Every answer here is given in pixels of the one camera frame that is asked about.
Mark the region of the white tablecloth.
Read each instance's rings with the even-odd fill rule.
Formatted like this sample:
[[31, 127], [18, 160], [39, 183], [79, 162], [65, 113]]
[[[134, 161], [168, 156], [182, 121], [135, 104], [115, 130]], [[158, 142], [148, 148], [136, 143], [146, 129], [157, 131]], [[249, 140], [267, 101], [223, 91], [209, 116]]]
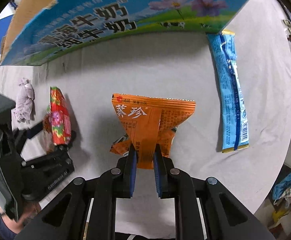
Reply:
[[171, 199], [156, 192], [155, 139], [173, 126], [174, 165], [190, 176], [215, 177], [255, 213], [280, 172], [291, 139], [291, 54], [276, 0], [249, 0], [229, 30], [244, 98], [247, 148], [222, 152], [218, 72], [206, 35], [129, 35], [84, 47], [39, 67], [0, 67], [0, 93], [16, 99], [22, 78], [35, 94], [36, 119], [47, 112], [50, 88], [66, 96], [77, 139], [73, 177], [92, 179], [113, 168], [112, 143], [130, 132], [141, 153], [135, 191], [119, 199], [116, 231], [148, 238], [175, 236]]

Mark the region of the grey crumpled cloth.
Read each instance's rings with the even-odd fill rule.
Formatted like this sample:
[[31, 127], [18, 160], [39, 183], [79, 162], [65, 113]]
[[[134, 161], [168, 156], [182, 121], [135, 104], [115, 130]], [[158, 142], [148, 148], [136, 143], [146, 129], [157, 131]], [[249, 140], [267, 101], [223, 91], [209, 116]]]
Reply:
[[34, 89], [27, 78], [22, 78], [18, 84], [19, 91], [16, 98], [13, 115], [18, 123], [30, 123], [33, 119]]

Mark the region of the light blue long packet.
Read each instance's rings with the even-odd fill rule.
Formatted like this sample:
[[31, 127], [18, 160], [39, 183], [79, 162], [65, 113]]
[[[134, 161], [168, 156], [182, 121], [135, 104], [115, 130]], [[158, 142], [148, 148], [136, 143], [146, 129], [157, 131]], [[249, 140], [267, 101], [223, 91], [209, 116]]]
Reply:
[[208, 34], [219, 79], [222, 113], [222, 153], [249, 146], [248, 119], [237, 70], [235, 34]]

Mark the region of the cardboard box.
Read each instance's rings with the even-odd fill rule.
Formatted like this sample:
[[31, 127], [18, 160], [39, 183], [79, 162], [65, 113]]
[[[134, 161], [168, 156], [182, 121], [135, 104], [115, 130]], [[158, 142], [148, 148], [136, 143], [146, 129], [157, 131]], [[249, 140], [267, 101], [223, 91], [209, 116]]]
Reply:
[[39, 66], [76, 49], [163, 31], [220, 33], [248, 0], [21, 0], [3, 66]]

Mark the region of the red floral snack bag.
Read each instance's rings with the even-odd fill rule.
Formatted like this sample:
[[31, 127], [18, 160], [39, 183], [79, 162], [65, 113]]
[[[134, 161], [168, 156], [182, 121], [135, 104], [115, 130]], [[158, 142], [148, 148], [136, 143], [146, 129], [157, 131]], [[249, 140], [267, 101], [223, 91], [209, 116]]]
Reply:
[[66, 99], [58, 87], [50, 87], [50, 103], [43, 120], [43, 132], [47, 147], [70, 143], [70, 115]]

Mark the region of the orange snack bag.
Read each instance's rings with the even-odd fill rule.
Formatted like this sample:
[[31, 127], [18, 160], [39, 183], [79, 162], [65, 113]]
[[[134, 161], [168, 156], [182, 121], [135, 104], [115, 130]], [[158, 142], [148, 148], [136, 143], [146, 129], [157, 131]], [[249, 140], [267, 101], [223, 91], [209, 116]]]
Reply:
[[156, 145], [163, 156], [169, 156], [178, 126], [196, 107], [193, 100], [129, 94], [113, 94], [111, 102], [126, 134], [112, 144], [110, 152], [126, 155], [133, 145], [137, 167], [148, 170], [153, 168]]

